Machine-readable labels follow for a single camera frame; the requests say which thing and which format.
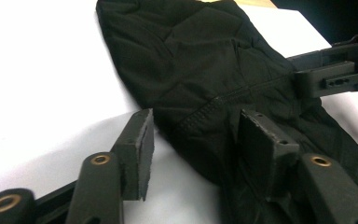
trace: wooden surface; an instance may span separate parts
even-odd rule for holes
[[[218,0],[201,0],[202,2],[215,2]],[[269,0],[234,0],[238,5],[250,5],[258,7],[275,7]]]

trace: crumpled black garment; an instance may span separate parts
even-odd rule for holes
[[[358,145],[320,99],[296,98],[294,67],[234,2],[99,0],[97,13],[121,79],[178,153],[222,187],[230,221],[290,223],[238,174],[242,108],[275,121],[303,152],[339,161],[358,184]]]

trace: black fabric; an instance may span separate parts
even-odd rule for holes
[[[274,120],[301,145],[340,162],[358,184],[358,145],[321,107],[300,101],[293,66],[232,1],[99,0],[103,37],[139,105],[198,172],[222,187],[229,220],[288,223],[240,178],[235,144],[242,108]]]

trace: white table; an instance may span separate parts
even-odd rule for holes
[[[0,1],[0,191],[27,188],[38,198],[72,182],[139,109],[110,60],[95,3]],[[296,11],[243,9],[285,57],[329,47]],[[358,93],[323,100],[358,142]],[[147,200],[125,202],[125,220],[220,223],[217,192],[156,133]]]

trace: dark background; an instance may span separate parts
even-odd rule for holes
[[[277,8],[300,11],[330,43],[358,35],[358,0],[271,0]]]

